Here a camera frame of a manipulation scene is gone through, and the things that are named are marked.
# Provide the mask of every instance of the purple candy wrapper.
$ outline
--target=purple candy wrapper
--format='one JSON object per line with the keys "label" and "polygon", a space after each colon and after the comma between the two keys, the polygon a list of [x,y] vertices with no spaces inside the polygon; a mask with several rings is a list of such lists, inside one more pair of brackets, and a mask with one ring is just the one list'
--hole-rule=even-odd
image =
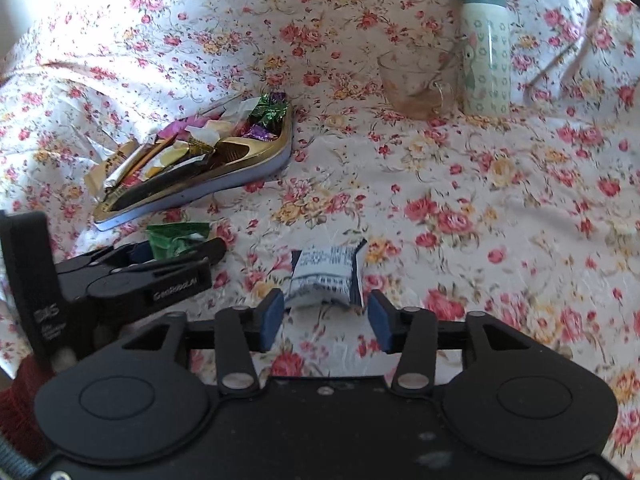
{"label": "purple candy wrapper", "polygon": [[249,131],[242,135],[245,139],[262,140],[268,142],[269,140],[276,140],[278,137],[273,135],[269,130],[260,126],[260,124],[254,124]]}

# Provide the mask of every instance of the bottle body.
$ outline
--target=bottle body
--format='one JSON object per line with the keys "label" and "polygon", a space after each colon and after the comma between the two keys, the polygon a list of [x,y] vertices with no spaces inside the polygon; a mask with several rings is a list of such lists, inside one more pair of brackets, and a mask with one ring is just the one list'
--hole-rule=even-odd
{"label": "bottle body", "polygon": [[465,114],[506,116],[511,99],[509,11],[500,5],[465,3],[461,18],[461,32],[466,36]]}

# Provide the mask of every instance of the floral fabric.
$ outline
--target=floral fabric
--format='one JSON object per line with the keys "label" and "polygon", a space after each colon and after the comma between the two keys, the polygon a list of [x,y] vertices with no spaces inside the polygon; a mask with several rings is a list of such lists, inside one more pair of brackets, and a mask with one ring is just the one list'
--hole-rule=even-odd
{"label": "floral fabric", "polygon": [[[376,56],[447,46],[453,0],[64,0],[0,63],[2,208],[39,209],[57,259],[210,221],[229,246],[191,319],[287,287],[290,252],[369,241],[366,292],[440,319],[483,309],[600,375],[620,415],[605,455],[640,478],[640,11],[628,0],[508,0],[512,115],[406,120]],[[231,91],[286,90],[290,163],[273,179],[100,233],[83,175],[129,137]],[[6,289],[6,278],[3,278]],[[28,348],[2,304],[2,366]],[[286,317],[265,377],[391,375],[366,316]],[[438,376],[459,356],[441,355]],[[215,378],[211,352],[193,369]]]}

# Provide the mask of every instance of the green candy wrapper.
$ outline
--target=green candy wrapper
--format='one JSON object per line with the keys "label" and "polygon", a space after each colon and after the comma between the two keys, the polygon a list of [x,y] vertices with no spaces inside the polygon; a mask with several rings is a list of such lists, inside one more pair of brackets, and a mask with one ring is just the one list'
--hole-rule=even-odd
{"label": "green candy wrapper", "polygon": [[272,92],[260,96],[258,104],[249,115],[251,124],[260,124],[272,134],[279,134],[281,122],[287,114],[287,100],[283,92]]}
{"label": "green candy wrapper", "polygon": [[173,258],[207,241],[207,222],[176,222],[146,227],[146,237],[156,260]]}

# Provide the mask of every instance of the transparent glass mug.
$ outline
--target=transparent glass mug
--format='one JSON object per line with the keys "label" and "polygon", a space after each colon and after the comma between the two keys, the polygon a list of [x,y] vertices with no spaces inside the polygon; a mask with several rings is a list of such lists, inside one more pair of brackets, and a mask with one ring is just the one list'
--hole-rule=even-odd
{"label": "transparent glass mug", "polygon": [[428,120],[453,110],[457,71],[450,58],[454,50],[394,50],[378,58],[385,96],[396,112]]}

